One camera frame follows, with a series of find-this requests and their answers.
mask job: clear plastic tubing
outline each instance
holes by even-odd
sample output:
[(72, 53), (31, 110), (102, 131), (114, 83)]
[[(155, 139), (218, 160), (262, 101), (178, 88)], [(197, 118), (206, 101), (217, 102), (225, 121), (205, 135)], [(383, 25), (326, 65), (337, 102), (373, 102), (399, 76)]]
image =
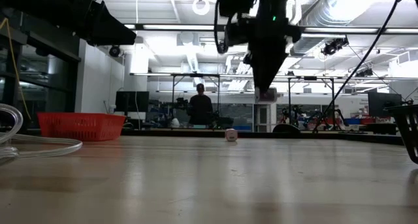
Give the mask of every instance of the clear plastic tubing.
[[(23, 124), (22, 114), (19, 112), (19, 110), (7, 104), (0, 104), (0, 111), (7, 112), (14, 118), (14, 126), (12, 130), (10, 130), (7, 133), (0, 133), (0, 165), (10, 163), (16, 159), (66, 155), (68, 153), (75, 152), (76, 150), (80, 149), (83, 145), (83, 142), (73, 139), (17, 135), (17, 132)], [(10, 139), (26, 140), (40, 143), (68, 144), (70, 146), (53, 150), (19, 152), (15, 147), (3, 145)]]

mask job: red object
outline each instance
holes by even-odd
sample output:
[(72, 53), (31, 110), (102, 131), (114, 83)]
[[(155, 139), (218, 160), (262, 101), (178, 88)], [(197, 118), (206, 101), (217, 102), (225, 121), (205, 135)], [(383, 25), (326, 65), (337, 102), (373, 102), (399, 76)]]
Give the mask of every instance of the red object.
[(360, 124), (369, 124), (369, 123), (374, 123), (374, 118), (364, 118), (364, 119), (360, 119)]
[(125, 116), (88, 113), (38, 113), (42, 136), (104, 141), (119, 138)]

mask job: table surface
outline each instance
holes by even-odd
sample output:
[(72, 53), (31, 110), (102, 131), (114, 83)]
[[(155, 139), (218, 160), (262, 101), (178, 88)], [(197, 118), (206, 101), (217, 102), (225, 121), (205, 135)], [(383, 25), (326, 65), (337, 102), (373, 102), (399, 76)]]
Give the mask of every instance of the table surface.
[(0, 167), (0, 222), (417, 223), (417, 175), (402, 146), (123, 136)]

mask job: person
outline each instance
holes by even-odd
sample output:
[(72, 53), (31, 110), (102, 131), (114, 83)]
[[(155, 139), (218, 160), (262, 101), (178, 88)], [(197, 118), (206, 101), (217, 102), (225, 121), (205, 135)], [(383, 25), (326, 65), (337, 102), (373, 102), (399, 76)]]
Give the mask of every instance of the person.
[(197, 95), (190, 98), (187, 113), (190, 116), (189, 123), (192, 125), (210, 125), (212, 119), (212, 101), (204, 94), (204, 85), (196, 86)]

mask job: white wall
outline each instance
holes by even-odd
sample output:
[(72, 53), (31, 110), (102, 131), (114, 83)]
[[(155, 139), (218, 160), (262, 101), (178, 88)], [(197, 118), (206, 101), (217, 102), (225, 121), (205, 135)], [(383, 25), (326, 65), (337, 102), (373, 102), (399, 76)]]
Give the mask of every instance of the white wall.
[(116, 92), (123, 87), (125, 67), (98, 48), (80, 41), (76, 112), (106, 113), (106, 105), (115, 104)]

